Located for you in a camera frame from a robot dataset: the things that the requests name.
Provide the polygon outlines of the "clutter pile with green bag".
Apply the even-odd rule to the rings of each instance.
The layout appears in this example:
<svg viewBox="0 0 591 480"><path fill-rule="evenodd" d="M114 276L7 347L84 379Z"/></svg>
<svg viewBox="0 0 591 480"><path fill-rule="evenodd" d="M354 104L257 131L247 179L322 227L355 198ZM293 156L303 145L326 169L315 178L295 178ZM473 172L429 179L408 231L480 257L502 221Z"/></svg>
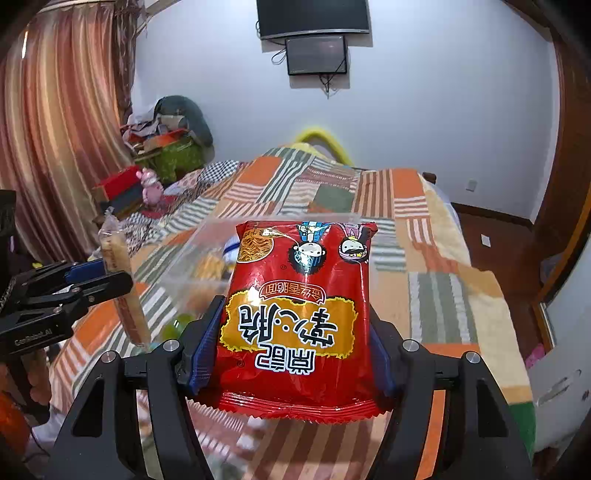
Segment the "clutter pile with green bag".
<svg viewBox="0 0 591 480"><path fill-rule="evenodd" d="M155 172L169 185L204 168L211 159L213 135L200 107L190 98L160 98L141 119L129 117L120 134L134 163Z"/></svg>

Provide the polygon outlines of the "yellow headboard cushion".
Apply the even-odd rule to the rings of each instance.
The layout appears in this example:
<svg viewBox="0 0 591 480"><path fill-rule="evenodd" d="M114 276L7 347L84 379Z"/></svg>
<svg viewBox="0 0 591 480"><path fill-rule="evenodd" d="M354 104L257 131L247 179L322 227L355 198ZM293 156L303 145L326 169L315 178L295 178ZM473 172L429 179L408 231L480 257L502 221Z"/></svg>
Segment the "yellow headboard cushion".
<svg viewBox="0 0 591 480"><path fill-rule="evenodd" d="M297 134L293 142L287 144L289 147L300 148L304 150L315 149L315 146L321 145L332 155L332 159L339 164L354 167L355 163L351 156L342 147L338 139L328 130L318 126L305 128Z"/></svg>

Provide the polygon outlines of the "orange snack clear pack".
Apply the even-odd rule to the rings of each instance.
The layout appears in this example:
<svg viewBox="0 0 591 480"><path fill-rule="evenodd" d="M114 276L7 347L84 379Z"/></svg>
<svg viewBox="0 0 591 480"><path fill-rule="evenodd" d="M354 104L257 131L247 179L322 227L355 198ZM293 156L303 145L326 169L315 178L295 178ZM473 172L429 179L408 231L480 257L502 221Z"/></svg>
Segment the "orange snack clear pack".
<svg viewBox="0 0 591 480"><path fill-rule="evenodd" d="M221 249L203 252L197 259L191 277L197 280L215 281L228 278L228 266L222 259Z"/></svg>

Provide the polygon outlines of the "red black box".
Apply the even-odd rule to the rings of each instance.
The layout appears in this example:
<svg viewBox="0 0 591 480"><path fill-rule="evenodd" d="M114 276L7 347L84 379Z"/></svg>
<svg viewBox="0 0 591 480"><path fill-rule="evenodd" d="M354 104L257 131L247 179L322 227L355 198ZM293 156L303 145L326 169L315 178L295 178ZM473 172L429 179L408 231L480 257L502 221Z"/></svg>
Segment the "red black box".
<svg viewBox="0 0 591 480"><path fill-rule="evenodd" d="M92 197L101 214L111 209L118 219L124 219L140 208L142 186L137 176L139 172L137 165L131 165L92 188Z"/></svg>

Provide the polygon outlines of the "green jelly cup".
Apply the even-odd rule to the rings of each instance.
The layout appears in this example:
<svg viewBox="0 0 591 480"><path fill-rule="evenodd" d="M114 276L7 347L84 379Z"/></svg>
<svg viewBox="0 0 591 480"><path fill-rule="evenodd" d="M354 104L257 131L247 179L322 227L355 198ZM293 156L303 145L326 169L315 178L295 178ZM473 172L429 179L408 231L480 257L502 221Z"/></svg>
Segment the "green jelly cup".
<svg viewBox="0 0 591 480"><path fill-rule="evenodd" d="M195 320L193 315L182 313L168 321L160 330L159 342L178 340L189 323Z"/></svg>

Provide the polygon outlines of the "striped orange curtain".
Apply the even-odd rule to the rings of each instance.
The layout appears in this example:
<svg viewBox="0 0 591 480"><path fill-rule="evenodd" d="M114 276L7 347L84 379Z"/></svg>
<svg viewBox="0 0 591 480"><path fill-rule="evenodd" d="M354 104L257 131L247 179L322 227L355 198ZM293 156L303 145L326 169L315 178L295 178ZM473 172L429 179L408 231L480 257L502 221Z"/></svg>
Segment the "striped orange curtain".
<svg viewBox="0 0 591 480"><path fill-rule="evenodd" d="M98 245L92 190L132 162L137 1L72 1L32 16L1 56L1 186L16 193L20 240L38 261Z"/></svg>

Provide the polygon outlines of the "small black wall monitor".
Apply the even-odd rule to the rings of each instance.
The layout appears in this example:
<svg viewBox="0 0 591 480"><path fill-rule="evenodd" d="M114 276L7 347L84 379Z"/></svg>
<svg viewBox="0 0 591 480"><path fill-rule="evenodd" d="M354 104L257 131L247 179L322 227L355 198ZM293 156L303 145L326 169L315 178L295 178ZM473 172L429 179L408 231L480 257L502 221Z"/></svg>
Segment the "small black wall monitor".
<svg viewBox="0 0 591 480"><path fill-rule="evenodd" d="M344 35L287 38L286 55L290 76L348 73L348 47Z"/></svg>

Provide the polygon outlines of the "red noodle snack bag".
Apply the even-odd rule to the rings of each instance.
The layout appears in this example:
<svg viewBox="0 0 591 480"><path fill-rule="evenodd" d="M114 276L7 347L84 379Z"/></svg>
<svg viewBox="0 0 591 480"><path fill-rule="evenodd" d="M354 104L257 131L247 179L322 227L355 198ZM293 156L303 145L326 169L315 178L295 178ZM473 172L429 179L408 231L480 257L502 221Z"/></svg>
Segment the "red noodle snack bag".
<svg viewBox="0 0 591 480"><path fill-rule="evenodd" d="M190 395L262 418L384 413L370 354L374 223L248 221L219 322L193 351Z"/></svg>

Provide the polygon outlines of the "blue white snack bag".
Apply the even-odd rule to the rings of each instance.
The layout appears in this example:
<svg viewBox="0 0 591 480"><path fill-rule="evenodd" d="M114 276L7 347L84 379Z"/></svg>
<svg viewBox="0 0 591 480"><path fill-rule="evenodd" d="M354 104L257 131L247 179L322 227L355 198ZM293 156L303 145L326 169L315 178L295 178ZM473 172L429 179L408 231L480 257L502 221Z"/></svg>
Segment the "blue white snack bag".
<svg viewBox="0 0 591 480"><path fill-rule="evenodd" d="M225 264L235 265L235 263L238 262L239 246L240 240L236 235L233 235L231 239L224 244L222 259Z"/></svg>

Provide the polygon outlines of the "white device with stickers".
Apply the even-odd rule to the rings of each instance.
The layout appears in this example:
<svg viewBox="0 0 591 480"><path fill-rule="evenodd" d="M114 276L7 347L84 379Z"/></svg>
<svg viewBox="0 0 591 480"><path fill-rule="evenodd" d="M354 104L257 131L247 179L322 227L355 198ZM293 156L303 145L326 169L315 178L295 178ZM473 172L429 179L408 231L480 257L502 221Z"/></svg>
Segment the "white device with stickers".
<svg viewBox="0 0 591 480"><path fill-rule="evenodd" d="M528 370L535 416L534 451L572 437L590 409L590 332L575 330Z"/></svg>

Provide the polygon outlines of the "pink rabbit toy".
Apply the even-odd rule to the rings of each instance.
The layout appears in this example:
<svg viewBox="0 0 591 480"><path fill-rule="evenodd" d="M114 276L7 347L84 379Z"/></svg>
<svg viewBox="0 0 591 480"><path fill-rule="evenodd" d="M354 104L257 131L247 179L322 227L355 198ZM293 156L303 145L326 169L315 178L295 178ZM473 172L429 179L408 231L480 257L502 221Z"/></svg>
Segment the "pink rabbit toy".
<svg viewBox="0 0 591 480"><path fill-rule="evenodd" d="M163 195L163 186L156 172L149 168L142 168L136 172L142 187L142 200L146 206L156 205Z"/></svg>

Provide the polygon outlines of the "brown wooden wardrobe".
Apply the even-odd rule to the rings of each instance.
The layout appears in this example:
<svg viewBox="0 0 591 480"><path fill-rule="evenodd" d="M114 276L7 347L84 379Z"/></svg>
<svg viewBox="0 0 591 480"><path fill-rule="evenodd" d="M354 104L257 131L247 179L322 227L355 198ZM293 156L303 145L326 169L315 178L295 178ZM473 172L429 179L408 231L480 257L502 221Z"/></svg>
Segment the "brown wooden wardrobe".
<svg viewBox="0 0 591 480"><path fill-rule="evenodd" d="M508 5L550 35L557 60L559 109L552 166L533 220L511 215L511 223L533 232L529 262L556 262L546 277L527 287L537 308L557 294L575 267L590 234L590 26L588 1L510 1Z"/></svg>

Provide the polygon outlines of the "long biscuit stick pack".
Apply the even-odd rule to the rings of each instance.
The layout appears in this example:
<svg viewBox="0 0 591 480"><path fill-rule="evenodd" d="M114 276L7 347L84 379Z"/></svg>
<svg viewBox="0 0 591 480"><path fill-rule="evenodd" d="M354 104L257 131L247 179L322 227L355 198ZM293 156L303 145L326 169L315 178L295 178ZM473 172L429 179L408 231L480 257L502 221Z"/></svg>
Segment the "long biscuit stick pack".
<svg viewBox="0 0 591 480"><path fill-rule="evenodd" d="M147 348L150 332L133 281L125 234L111 207L104 213L98 239L104 268L113 287L119 322L132 344Z"/></svg>

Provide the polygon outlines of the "black wall television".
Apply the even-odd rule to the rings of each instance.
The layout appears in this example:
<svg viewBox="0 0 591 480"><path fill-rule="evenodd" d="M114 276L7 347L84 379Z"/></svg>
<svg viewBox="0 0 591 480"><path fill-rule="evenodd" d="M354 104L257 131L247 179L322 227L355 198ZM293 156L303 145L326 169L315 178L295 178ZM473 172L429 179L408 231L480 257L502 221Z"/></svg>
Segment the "black wall television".
<svg viewBox="0 0 591 480"><path fill-rule="evenodd" d="M256 8L263 39L370 32L366 0L257 0Z"/></svg>

